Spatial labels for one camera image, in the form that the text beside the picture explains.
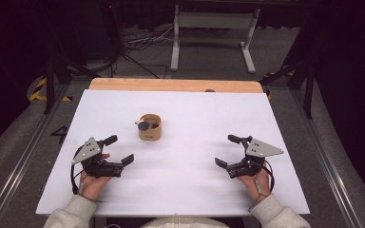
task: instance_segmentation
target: table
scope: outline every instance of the table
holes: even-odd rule
[[[202,92],[209,88],[217,92]],[[134,121],[145,113],[162,117],[159,141],[139,139]],[[297,213],[310,213],[259,83],[94,79],[76,110],[37,214],[50,214],[70,200],[68,172],[76,149],[91,136],[103,140],[114,133],[119,140],[104,148],[111,154],[109,161],[119,162],[131,153],[135,161],[108,183],[96,217],[249,215],[252,202],[242,183],[229,179],[214,163],[214,158],[233,163],[244,156],[242,146],[227,140],[228,134],[252,135],[283,149],[283,155],[267,159],[276,177],[274,193]]]

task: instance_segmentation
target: person's left hand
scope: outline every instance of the person's left hand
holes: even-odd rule
[[[109,154],[103,154],[103,159],[108,159]],[[81,173],[81,184],[83,185],[82,196],[90,199],[97,200],[106,183],[109,182],[113,177],[100,177],[95,178],[88,176],[85,171]]]

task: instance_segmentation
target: gray floor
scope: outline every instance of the gray floor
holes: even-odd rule
[[[245,37],[245,31],[229,30],[223,36],[201,30],[188,31],[182,37],[179,71],[167,71],[166,78],[260,80],[263,74],[280,68],[297,34],[297,28],[257,29],[250,47],[257,73],[248,74],[239,49],[239,41],[241,37]],[[171,49],[172,43],[165,40],[146,50],[130,52],[129,55],[142,64],[169,66]],[[161,67],[149,66],[149,68],[156,74],[163,75]],[[119,59],[114,76],[152,78],[140,67],[123,58]],[[267,88],[272,92],[273,99],[270,103],[311,210],[311,214],[304,217],[312,227],[348,227],[317,156],[316,144],[301,119],[303,113],[296,106],[293,91],[288,90],[284,85],[286,80],[286,78],[279,79]],[[30,85],[29,94],[37,82],[38,80]],[[60,137],[50,136],[50,134],[63,125],[70,126],[82,92],[88,84],[89,80],[82,76],[66,87],[66,95],[72,96],[74,100],[60,102],[47,121],[41,141],[35,145],[35,150],[31,153],[32,159],[27,169],[25,168],[27,171],[19,177],[21,181],[13,186],[15,191],[9,195],[8,204],[0,210],[2,212],[0,227],[42,227],[44,225],[47,218],[35,215],[35,209],[61,148]],[[0,194],[16,164],[29,148],[30,139],[35,134],[37,126],[46,118],[43,115],[44,109],[44,102],[32,101],[29,108],[0,138]],[[312,122],[317,128],[319,139],[349,193],[356,215],[365,226],[365,185],[352,167],[338,140],[317,88],[314,90],[312,113]],[[253,218],[245,218],[244,221],[246,227],[258,227]],[[96,220],[96,227],[104,227],[102,219]]]

